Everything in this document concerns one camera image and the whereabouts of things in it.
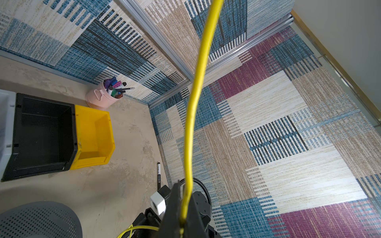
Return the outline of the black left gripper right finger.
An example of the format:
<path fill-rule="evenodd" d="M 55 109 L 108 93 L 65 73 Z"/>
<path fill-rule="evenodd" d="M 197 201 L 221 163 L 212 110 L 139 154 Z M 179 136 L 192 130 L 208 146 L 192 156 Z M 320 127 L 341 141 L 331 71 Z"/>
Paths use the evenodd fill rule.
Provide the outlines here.
<path fill-rule="evenodd" d="M 200 191 L 192 194 L 186 221 L 186 238 L 208 238 L 208 201 Z"/>

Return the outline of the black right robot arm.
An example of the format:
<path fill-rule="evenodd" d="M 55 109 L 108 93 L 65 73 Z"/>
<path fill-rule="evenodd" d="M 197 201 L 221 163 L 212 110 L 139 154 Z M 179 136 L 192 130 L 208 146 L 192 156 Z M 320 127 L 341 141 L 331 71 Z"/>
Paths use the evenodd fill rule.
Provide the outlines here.
<path fill-rule="evenodd" d="M 209 192 L 197 178 L 193 179 L 204 192 L 195 191 L 189 202 L 187 221 L 179 223 L 182 179 L 173 190 L 163 185 L 150 198 L 150 208 L 140 213 L 132 223 L 133 230 L 122 238 L 220 238 L 221 235 L 210 225 L 212 206 Z"/>

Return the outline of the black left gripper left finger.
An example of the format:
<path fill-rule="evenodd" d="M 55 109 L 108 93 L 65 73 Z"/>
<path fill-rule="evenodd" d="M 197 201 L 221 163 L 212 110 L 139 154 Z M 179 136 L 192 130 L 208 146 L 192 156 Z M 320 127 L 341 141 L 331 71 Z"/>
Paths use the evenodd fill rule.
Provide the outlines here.
<path fill-rule="evenodd" d="M 180 183 L 173 185 L 164 218 L 161 221 L 157 238 L 180 238 L 180 207 L 181 207 L 181 189 Z"/>

